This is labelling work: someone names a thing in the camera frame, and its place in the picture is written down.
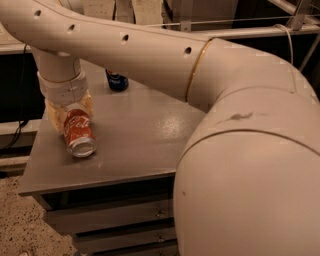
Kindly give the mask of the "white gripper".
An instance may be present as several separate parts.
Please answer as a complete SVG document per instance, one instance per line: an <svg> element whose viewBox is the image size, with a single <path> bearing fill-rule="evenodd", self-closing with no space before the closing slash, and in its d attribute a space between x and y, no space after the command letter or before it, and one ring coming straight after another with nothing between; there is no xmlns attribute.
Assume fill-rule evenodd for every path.
<svg viewBox="0 0 320 256"><path fill-rule="evenodd" d="M80 101L84 111L92 117L93 102L88 90L86 74L83 70L73 79L63 82L52 82L44 79L37 72L40 90L45 99L48 117L59 134L64 133L64 121L67 116L66 105Z"/></svg>

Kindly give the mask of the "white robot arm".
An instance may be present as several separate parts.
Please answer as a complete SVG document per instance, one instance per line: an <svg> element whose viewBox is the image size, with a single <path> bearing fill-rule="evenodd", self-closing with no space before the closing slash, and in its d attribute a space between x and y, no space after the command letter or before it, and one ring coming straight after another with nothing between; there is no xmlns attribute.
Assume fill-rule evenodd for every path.
<svg viewBox="0 0 320 256"><path fill-rule="evenodd" d="M281 58L220 38L0 0L16 39L115 71L201 118L177 164L180 256L320 256L320 110Z"/></svg>

